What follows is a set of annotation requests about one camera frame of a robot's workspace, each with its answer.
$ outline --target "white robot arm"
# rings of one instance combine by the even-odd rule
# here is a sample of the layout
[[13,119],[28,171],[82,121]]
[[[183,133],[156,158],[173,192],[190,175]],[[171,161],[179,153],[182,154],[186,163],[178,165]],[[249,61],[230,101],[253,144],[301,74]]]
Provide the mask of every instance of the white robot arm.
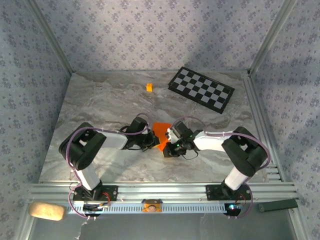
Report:
[[234,167],[222,182],[222,190],[225,194],[231,194],[252,177],[267,158],[267,153],[262,146],[248,138],[232,135],[235,133],[254,137],[244,127],[225,132],[223,136],[221,133],[204,130],[192,132],[180,121],[167,130],[166,136],[169,142],[163,150],[163,155],[178,157],[186,154],[187,150],[226,152]]
[[158,137],[147,127],[147,121],[138,116],[129,126],[124,126],[117,132],[99,130],[84,122],[61,143],[59,152],[66,159],[69,145],[69,163],[81,181],[81,187],[94,200],[101,195],[99,189],[102,186],[92,164],[98,151],[101,148],[132,150],[133,146],[136,146],[135,149],[139,147],[146,151],[159,144]]

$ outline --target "mounting plate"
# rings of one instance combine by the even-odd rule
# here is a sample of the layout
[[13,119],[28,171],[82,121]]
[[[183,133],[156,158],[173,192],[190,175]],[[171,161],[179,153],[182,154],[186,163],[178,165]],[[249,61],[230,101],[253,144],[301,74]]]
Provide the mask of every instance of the mounting plate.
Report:
[[233,194],[228,198],[222,194],[220,184],[205,186],[206,199],[208,201],[229,201],[229,200],[236,201],[240,194],[243,194],[246,200],[251,200],[249,191],[250,191],[249,188],[243,184],[239,187],[239,189],[236,191],[235,194]]
[[[110,201],[116,201],[117,200],[117,196],[118,196],[118,186],[116,185],[102,185],[101,186],[101,192],[103,193],[108,193],[110,196]],[[92,202],[93,199],[87,196],[87,193],[85,192],[85,190],[80,186],[77,187],[74,190],[74,194],[73,194],[73,201],[90,201]],[[100,198],[95,199],[94,201],[97,202],[107,202],[108,201],[108,197],[105,195],[101,195]]]

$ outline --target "gray marble surface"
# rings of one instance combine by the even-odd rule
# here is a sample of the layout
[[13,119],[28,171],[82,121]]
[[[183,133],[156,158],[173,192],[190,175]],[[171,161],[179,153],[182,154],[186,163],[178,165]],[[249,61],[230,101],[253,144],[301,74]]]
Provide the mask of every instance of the gray marble surface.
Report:
[[[138,113],[147,113],[155,122],[172,123],[184,116],[202,119],[208,131],[233,131],[246,127],[257,136],[245,88],[239,75],[203,72],[204,75],[235,88],[224,113],[199,105],[168,90],[175,71],[123,71],[74,73],[71,77],[40,181],[75,180],[58,152],[62,141],[81,123],[94,127],[120,129]],[[153,83],[153,92],[146,91]],[[191,129],[202,128],[194,120],[185,121]],[[193,160],[163,158],[158,148],[145,152],[104,148],[94,159],[94,167],[103,182],[221,182],[233,167],[224,152],[201,151]],[[250,181],[265,181],[258,172]]]

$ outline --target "black and white checkerboard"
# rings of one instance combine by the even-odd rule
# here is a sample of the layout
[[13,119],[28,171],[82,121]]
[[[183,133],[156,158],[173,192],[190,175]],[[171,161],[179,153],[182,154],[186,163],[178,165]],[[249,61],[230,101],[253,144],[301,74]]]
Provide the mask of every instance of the black and white checkerboard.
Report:
[[169,82],[169,89],[220,114],[235,90],[186,67]]

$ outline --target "patterned wallpaper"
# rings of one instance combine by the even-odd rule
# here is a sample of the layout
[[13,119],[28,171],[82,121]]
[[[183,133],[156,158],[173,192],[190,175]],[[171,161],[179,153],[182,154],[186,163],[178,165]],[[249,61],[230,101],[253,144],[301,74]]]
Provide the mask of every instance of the patterned wallpaper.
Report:
[[283,0],[37,0],[77,71],[248,69]]
[[320,2],[298,1],[253,76],[288,180],[320,240]]
[[14,235],[25,183],[35,183],[69,82],[22,0],[0,3],[0,239]]

